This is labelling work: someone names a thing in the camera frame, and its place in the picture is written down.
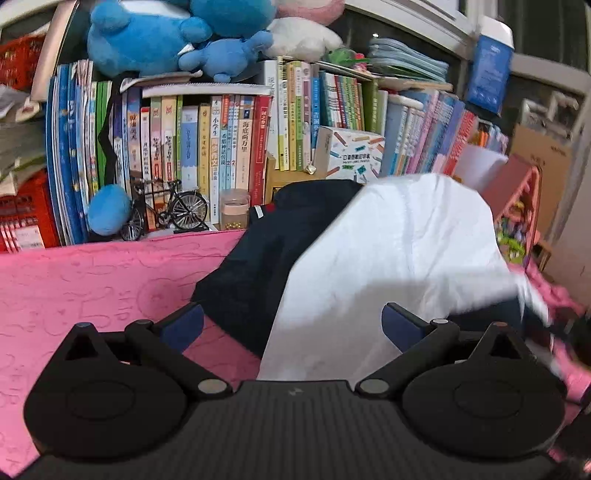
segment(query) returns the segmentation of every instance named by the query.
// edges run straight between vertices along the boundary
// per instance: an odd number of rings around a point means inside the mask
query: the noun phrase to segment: blue plush toy
[[[271,45],[273,35],[268,31],[257,32],[245,41],[223,38],[211,42],[201,50],[184,53],[178,60],[178,66],[188,72],[201,67],[214,82],[227,83],[250,62],[256,61],[259,52],[270,48]]]
[[[99,235],[114,235],[129,220],[131,201],[119,185],[106,185],[92,197],[88,225]]]
[[[183,5],[188,0],[174,0]],[[88,56],[109,77],[127,70],[140,76],[175,72],[178,58],[212,30],[201,18],[156,0],[105,0],[90,15]]]
[[[248,38],[275,18],[274,0],[190,0],[191,13],[203,18],[216,35]]]

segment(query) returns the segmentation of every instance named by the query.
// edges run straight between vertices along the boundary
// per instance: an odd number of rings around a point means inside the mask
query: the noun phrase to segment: miniature bicycle
[[[129,220],[121,228],[119,233],[121,238],[126,241],[139,240],[146,233],[146,214],[151,211],[158,222],[158,225],[167,227],[171,222],[181,232],[193,232],[203,229],[205,217],[207,215],[207,202],[203,196],[196,190],[188,192],[178,192],[180,180],[169,181],[169,188],[162,190],[153,190],[152,194],[170,194],[168,206],[163,212],[156,212],[148,203],[146,203],[146,184],[162,183],[161,180],[135,180],[134,190],[136,198],[131,207]]]

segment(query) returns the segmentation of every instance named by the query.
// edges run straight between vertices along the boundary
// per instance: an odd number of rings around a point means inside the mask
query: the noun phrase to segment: red crate
[[[0,252],[20,251],[18,238],[20,236],[22,239],[25,233],[28,237],[28,248],[35,246],[30,242],[31,238],[38,234],[41,234],[45,248],[60,245],[45,170],[27,180],[16,196],[0,197]]]
[[[0,45],[0,83],[30,90],[45,35],[27,35]]]

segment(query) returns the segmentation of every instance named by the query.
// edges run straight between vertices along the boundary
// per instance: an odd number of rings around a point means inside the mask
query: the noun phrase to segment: blue and white container
[[[466,101],[493,113],[500,113],[513,50],[511,29],[503,22],[481,17]]]

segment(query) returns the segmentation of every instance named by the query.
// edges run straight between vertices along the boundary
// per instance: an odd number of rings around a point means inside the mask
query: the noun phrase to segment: blue egg-shaped object
[[[131,201],[119,185],[102,187],[88,206],[88,224],[93,232],[109,236],[121,230],[131,214]]]

